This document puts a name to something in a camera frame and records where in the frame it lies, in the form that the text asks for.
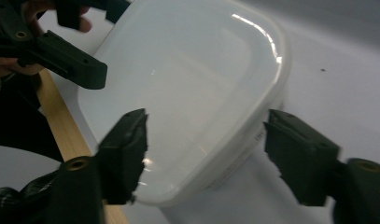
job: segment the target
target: translucent plastic lid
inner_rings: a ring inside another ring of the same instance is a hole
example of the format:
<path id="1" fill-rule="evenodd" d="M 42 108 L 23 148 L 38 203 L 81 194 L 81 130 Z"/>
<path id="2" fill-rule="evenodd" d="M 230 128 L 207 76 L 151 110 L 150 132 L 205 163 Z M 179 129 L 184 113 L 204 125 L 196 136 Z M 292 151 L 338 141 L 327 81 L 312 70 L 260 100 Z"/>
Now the translucent plastic lid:
<path id="1" fill-rule="evenodd" d="M 268 17 L 229 0 L 136 0 L 96 58 L 106 87 L 78 103 L 100 142 L 145 108 L 144 203 L 173 200 L 286 81 L 286 42 Z"/>

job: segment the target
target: white table surface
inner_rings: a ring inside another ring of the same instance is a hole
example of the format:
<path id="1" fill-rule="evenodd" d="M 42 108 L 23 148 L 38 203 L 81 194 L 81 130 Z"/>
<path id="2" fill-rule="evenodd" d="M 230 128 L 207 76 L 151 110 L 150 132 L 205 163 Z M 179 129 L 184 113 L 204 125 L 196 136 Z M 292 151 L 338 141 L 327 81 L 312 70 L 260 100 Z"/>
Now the white table surface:
<path id="1" fill-rule="evenodd" d="M 380 163 L 380 1 L 241 1 L 271 15 L 288 34 L 293 64 L 285 110 L 341 146 L 341 161 L 357 157 Z M 92 54 L 112 24 L 98 10 L 87 16 L 94 26 L 85 35 L 59 28 L 53 13 L 41 21 Z M 95 148 L 77 106 L 76 85 L 54 78 L 89 146 Z M 299 206 L 278 175 L 260 146 L 217 189 L 174 207 L 135 203 L 123 209 L 133 224 L 332 223 L 331 200 L 327 207 Z"/>

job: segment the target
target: wooden stick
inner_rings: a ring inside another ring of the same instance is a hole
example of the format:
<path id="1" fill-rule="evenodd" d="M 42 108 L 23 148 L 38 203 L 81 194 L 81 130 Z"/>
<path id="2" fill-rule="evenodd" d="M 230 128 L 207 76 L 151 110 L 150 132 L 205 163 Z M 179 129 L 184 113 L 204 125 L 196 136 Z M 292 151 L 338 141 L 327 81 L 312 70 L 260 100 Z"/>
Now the wooden stick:
<path id="1" fill-rule="evenodd" d="M 50 129 L 65 161 L 78 156 L 91 156 L 91 151 L 79 128 L 71 116 L 59 93 L 49 71 L 44 69 L 39 74 L 36 93 L 46 114 Z M 126 216 L 119 205 L 105 205 L 106 223 L 128 224 Z"/>

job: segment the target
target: human hand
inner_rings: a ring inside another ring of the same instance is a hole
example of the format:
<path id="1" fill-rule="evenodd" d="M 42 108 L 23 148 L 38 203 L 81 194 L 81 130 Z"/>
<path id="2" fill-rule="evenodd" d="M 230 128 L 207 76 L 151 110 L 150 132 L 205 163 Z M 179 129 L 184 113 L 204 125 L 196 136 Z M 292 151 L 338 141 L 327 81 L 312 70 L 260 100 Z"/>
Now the human hand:
<path id="1" fill-rule="evenodd" d="M 52 0 L 29 0 L 22 4 L 24 20 L 28 24 L 34 37 L 44 34 L 44 31 L 38 23 L 38 19 L 36 17 L 37 13 L 53 9 L 55 9 L 55 5 Z M 91 29 L 91 23 L 82 17 L 82 15 L 87 13 L 88 10 L 88 7 L 82 7 L 79 12 L 79 31 L 82 33 L 87 33 Z M 4 77 L 12 73 L 34 75 L 44 68 L 39 64 L 31 64 L 21 67 L 18 65 L 17 61 L 17 58 L 0 58 L 0 77 Z"/>

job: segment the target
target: white plastic container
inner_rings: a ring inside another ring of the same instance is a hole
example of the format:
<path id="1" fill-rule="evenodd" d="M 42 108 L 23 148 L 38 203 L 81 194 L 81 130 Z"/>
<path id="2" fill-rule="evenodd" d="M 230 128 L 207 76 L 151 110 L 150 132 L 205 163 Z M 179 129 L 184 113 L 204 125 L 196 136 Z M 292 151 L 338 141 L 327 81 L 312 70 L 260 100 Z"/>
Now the white plastic container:
<path id="1" fill-rule="evenodd" d="M 97 142 L 125 113 L 145 108 L 149 149 L 137 201 L 167 206 L 215 186 L 263 136 L 289 74 L 285 35 L 230 0 L 136 0 L 96 58 L 106 87 L 80 89 Z"/>

